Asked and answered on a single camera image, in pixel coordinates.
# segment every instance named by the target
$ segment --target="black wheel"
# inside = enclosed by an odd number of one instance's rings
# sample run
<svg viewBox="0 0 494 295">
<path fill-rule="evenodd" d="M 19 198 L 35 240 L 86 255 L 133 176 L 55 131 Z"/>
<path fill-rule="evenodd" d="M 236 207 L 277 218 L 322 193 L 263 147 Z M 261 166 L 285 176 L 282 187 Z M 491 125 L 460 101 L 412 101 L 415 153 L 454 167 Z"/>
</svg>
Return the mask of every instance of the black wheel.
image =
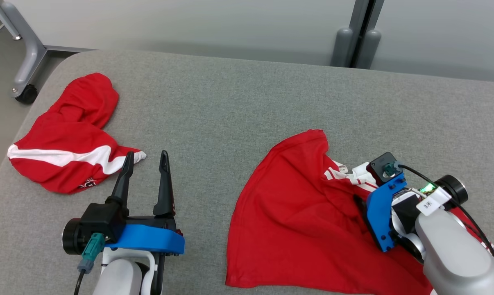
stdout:
<svg viewBox="0 0 494 295">
<path fill-rule="evenodd" d="M 38 96 L 38 90 L 32 84 L 29 84 L 23 89 L 23 92 L 20 96 L 16 97 L 16 100 L 21 102 L 22 104 L 32 104 L 36 97 Z"/>
</svg>

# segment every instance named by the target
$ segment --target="white label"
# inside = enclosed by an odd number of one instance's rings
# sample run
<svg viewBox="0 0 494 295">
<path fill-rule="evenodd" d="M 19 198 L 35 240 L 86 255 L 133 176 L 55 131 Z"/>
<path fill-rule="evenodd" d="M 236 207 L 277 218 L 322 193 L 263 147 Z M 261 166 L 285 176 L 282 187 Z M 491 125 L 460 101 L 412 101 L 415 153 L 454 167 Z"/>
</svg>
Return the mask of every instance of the white label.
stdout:
<svg viewBox="0 0 494 295">
<path fill-rule="evenodd" d="M 438 210 L 441 205 L 442 204 L 438 203 L 434 198 L 431 198 L 431 196 L 429 196 L 418 203 L 418 205 L 416 205 L 416 208 L 418 208 L 418 210 L 420 210 L 420 212 L 422 212 L 425 216 L 429 216 L 431 215 L 431 213 Z"/>
</svg>

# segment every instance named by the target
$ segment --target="green light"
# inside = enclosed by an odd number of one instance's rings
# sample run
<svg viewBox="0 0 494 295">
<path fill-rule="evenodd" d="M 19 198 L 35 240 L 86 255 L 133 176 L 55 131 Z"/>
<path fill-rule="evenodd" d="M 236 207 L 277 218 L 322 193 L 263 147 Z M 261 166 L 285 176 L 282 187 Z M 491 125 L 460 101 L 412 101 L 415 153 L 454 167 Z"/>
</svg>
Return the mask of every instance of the green light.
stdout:
<svg viewBox="0 0 494 295">
<path fill-rule="evenodd" d="M 426 192 L 430 192 L 432 190 L 436 189 L 436 186 L 432 185 L 431 183 L 428 183 L 425 188 L 423 189 L 420 189 L 420 192 L 421 193 L 426 193 Z"/>
</svg>

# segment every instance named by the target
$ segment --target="gray floor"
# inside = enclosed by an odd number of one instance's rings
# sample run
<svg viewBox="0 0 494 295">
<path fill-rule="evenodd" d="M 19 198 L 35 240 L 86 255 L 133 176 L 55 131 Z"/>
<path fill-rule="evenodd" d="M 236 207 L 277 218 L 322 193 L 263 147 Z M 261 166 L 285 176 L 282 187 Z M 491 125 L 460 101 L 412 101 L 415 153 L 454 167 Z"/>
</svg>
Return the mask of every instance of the gray floor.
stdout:
<svg viewBox="0 0 494 295">
<path fill-rule="evenodd" d="M 70 55 L 69 52 L 49 52 L 31 83 L 41 89 L 56 66 Z M 13 41 L 10 33 L 3 28 L 0 31 L 0 163 L 30 109 L 30 106 L 9 97 L 14 76 L 24 57 L 23 41 Z"/>
</svg>

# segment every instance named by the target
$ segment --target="black cable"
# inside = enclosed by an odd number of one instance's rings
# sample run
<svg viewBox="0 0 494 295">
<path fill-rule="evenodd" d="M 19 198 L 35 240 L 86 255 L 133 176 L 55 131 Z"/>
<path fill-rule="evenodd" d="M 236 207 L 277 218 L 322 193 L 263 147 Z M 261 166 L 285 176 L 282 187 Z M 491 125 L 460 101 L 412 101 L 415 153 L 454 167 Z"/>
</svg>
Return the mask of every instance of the black cable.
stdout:
<svg viewBox="0 0 494 295">
<path fill-rule="evenodd" d="M 409 170 L 412 173 L 416 174 L 417 176 L 421 177 L 423 180 L 427 181 L 428 183 L 431 183 L 434 187 L 438 187 L 438 185 L 436 185 L 436 183 L 434 183 L 431 179 L 429 179 L 429 177 L 421 174 L 417 170 L 414 170 L 413 168 L 411 168 L 409 166 L 405 166 L 403 164 L 399 164 L 398 167 L 399 168 L 404 168 L 406 170 Z M 478 226 L 478 224 L 471 217 L 471 215 L 457 201 L 455 201 L 453 198 L 451 198 L 449 201 L 453 205 L 455 205 L 458 209 L 460 209 L 464 213 L 464 215 L 471 221 L 471 223 L 473 224 L 473 226 L 475 226 L 475 228 L 478 230 L 478 234 L 479 234 L 478 236 L 483 241 L 483 243 L 485 244 L 485 246 L 489 249 L 489 251 L 491 252 L 491 255 L 494 257 L 494 249 L 491 246 L 491 242 L 487 239 L 487 237 L 485 236 L 485 233 L 483 233 L 483 231 L 480 228 L 480 226 Z"/>
<path fill-rule="evenodd" d="M 78 277 L 78 281 L 76 282 L 76 289 L 74 290 L 74 295 L 78 295 L 78 293 L 80 292 L 80 286 L 82 285 L 82 279 L 84 274 L 85 274 L 85 270 L 82 269 L 82 271 L 80 271 L 80 276 Z"/>
</svg>

